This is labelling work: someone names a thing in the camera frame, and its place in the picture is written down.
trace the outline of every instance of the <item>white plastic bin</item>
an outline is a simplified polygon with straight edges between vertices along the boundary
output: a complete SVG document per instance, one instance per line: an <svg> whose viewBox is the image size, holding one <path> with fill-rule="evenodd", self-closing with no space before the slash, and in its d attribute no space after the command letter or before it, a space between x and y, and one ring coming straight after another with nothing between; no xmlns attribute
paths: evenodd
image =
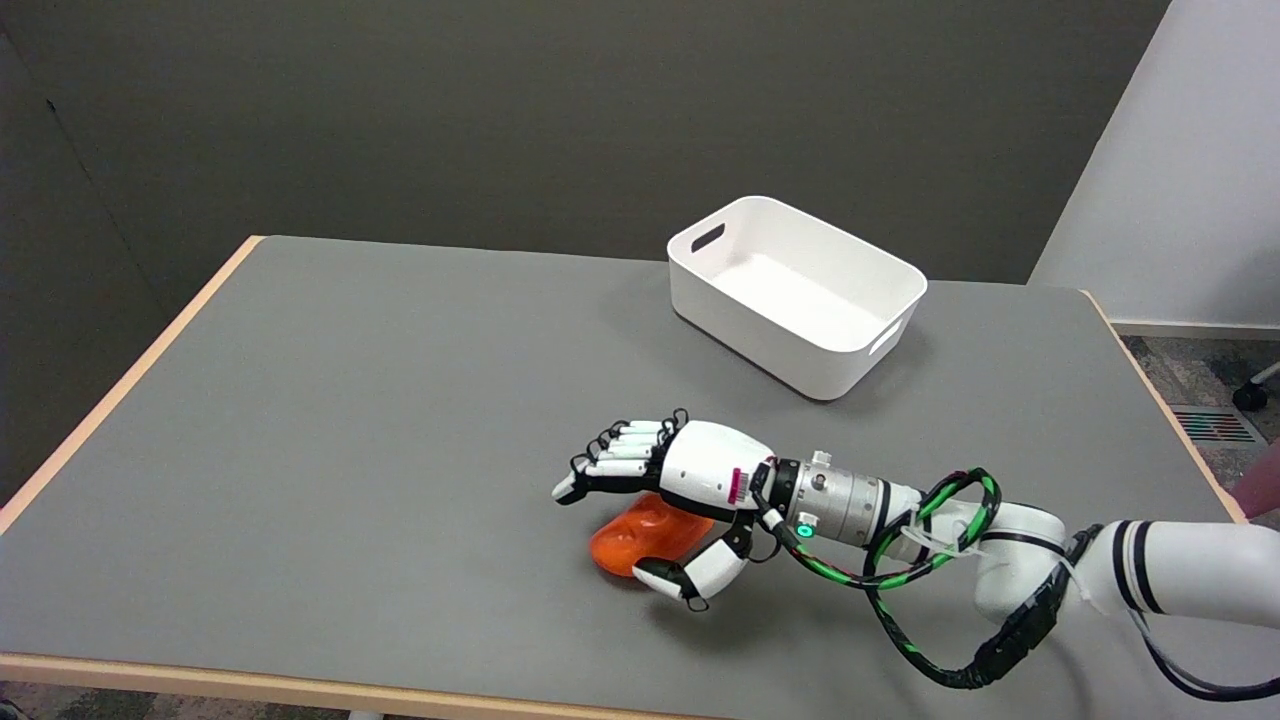
<svg viewBox="0 0 1280 720"><path fill-rule="evenodd" d="M928 281L772 197L741 197L671 238L671 304L801 395L835 400L897 345Z"/></svg>

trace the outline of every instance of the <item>table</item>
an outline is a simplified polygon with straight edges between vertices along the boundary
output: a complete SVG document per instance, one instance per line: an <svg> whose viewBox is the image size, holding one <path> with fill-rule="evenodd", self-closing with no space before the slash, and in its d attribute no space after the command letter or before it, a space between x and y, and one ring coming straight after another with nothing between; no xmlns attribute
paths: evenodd
<svg viewBox="0 0 1280 720"><path fill-rule="evenodd" d="M1275 716L1180 696L1123 619L1064 616L955 692L785 557L700 615L605 580L586 539L632 498L550 488L675 406L918 487L980 464L1068 528L1238 516L1076 291L934 283L815 404L681 322L666 273L251 238L0 514L0 676L460 719ZM992 632L972 591L957 561L888 600L959 665ZM1157 620L1193 670L1275 670L1266 633Z"/></svg>

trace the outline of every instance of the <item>chair wheel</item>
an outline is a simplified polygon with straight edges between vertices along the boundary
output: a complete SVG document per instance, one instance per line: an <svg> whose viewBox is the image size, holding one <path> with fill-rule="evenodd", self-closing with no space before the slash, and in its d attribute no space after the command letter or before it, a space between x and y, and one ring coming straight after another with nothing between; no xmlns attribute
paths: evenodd
<svg viewBox="0 0 1280 720"><path fill-rule="evenodd" d="M1267 406L1267 391L1260 384L1247 382L1231 393L1231 404L1244 413L1254 413Z"/></svg>

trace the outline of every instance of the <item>orange plastic toy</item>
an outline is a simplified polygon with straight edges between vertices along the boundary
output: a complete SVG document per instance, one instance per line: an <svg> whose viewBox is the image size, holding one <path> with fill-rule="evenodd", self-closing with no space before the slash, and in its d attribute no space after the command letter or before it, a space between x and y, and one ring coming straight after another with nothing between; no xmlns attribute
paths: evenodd
<svg viewBox="0 0 1280 720"><path fill-rule="evenodd" d="M591 536L591 560L605 571L630 578L641 557L678 560L716 521L672 507L652 492Z"/></svg>

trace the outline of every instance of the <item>floor vent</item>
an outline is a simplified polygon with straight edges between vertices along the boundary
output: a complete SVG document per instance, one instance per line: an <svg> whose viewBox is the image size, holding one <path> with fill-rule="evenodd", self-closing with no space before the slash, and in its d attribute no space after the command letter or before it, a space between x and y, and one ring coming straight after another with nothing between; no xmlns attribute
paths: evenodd
<svg viewBox="0 0 1280 720"><path fill-rule="evenodd" d="M1201 407L1171 405L1169 407L1187 436L1196 445L1206 447L1266 447L1253 423L1245 420L1234 407Z"/></svg>

